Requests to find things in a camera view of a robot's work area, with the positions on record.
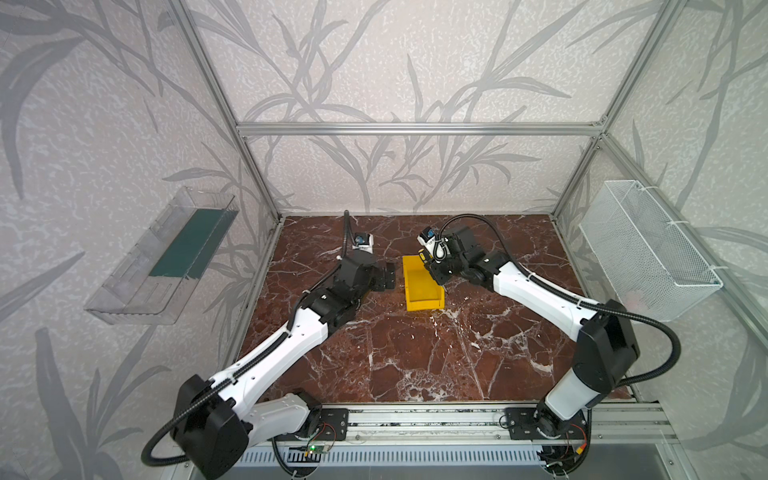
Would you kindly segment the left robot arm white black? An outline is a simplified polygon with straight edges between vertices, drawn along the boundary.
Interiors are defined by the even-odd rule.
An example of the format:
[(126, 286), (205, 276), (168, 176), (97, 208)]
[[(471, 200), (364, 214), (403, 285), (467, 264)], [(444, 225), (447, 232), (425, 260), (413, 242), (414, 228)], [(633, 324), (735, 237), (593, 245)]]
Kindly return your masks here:
[(317, 404), (289, 393), (260, 404), (262, 395), (299, 359), (355, 318), (371, 292), (395, 286), (395, 265), (363, 250), (303, 293), (289, 320), (243, 358), (208, 379), (191, 376), (179, 388), (169, 436), (206, 479), (228, 472), (252, 444), (297, 433)]

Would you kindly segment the clear plastic wall tray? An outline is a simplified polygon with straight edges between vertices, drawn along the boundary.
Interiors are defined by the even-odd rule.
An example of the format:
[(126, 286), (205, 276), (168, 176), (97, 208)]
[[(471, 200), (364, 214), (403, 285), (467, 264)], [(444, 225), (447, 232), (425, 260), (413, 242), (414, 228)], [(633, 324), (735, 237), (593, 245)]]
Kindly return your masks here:
[(239, 213), (230, 193), (180, 188), (84, 310), (109, 325), (173, 325)]

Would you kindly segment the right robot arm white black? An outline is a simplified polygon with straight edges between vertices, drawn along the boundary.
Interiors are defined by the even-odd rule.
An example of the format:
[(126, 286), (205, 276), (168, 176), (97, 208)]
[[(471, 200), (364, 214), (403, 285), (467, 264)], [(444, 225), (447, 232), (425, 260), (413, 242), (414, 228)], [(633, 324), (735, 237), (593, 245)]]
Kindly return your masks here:
[(619, 387), (640, 351), (625, 309), (574, 295), (526, 269), (504, 251), (485, 252), (467, 227), (444, 237), (430, 227), (418, 236), (419, 256), (440, 285), (454, 276), (510, 298), (576, 342), (572, 365), (537, 404), (532, 427), (550, 439)]

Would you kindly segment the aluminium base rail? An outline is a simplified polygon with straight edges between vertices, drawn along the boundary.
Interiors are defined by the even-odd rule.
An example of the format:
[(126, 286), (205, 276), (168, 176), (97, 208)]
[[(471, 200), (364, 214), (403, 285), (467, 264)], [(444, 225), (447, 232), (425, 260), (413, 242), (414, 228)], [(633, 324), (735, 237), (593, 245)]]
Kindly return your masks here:
[(591, 445), (678, 444), (680, 439), (659, 403), (628, 400), (601, 403), (557, 439), (543, 437), (526, 413), (507, 419), (507, 409), (532, 409), (531, 402), (340, 403), (344, 423), (327, 429), (320, 442), (335, 449), (351, 446), (405, 445), (580, 445), (586, 431)]

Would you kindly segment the yellow plastic bin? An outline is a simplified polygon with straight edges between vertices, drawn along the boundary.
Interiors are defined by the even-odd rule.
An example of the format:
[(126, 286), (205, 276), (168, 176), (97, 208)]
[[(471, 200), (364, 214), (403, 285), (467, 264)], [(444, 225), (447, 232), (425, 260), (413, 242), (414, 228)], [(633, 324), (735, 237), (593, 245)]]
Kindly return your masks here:
[(432, 278), (418, 255), (402, 257), (406, 310), (409, 312), (445, 308), (445, 290)]

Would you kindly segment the aluminium frame cage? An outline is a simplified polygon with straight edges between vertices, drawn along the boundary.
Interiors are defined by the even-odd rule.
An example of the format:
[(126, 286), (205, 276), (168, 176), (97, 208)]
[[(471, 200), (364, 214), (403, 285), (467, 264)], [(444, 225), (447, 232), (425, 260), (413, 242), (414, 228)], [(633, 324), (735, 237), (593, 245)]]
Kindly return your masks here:
[(248, 136), (299, 136), (299, 137), (350, 137), (375, 136), (389, 137), (586, 137), (589, 140), (586, 151), (581, 155), (577, 168), (570, 175), (564, 193), (555, 202), (555, 211), (561, 211), (574, 196), (595, 158), (603, 152), (622, 172), (623, 179), (615, 181), (619, 194), (615, 201), (635, 196), (646, 202), (649, 208), (656, 209), (662, 216), (662, 226), (673, 227), (683, 239), (691, 242), (695, 253), (701, 255), (703, 271), (713, 276), (712, 288), (718, 288), (719, 298), (733, 312), (744, 326), (748, 335), (761, 346), (767, 344), (767, 314), (760, 303), (747, 288), (728, 270), (724, 261), (706, 244), (703, 237), (683, 218), (680, 211), (668, 200), (644, 169), (629, 157), (626, 150), (612, 136), (611, 129), (624, 109), (626, 101), (635, 90), (642, 76), (648, 72), (654, 57), (661, 51), (663, 43), (672, 32), (681, 15), (689, 9), (712, 11), (720, 17), (726, 15), (726, 1), (659, 1), (652, 12), (653, 22), (640, 49), (632, 60), (629, 70), (621, 81), (618, 92), (611, 100), (608, 110), (600, 119), (589, 122), (519, 122), (496, 121), (491, 123), (461, 122), (382, 122), (359, 116), (354, 122), (238, 122), (224, 97), (213, 65), (207, 56), (201, 37), (195, 26), (191, 10), (182, 1), (168, 4), (170, 23), (181, 30), (185, 44), (190, 48), (198, 70), (202, 73), (214, 102), (224, 117), (225, 137), (234, 142), (251, 176), (256, 180), (266, 200), (273, 198), (266, 186), (266, 179), (257, 168), (246, 146)]

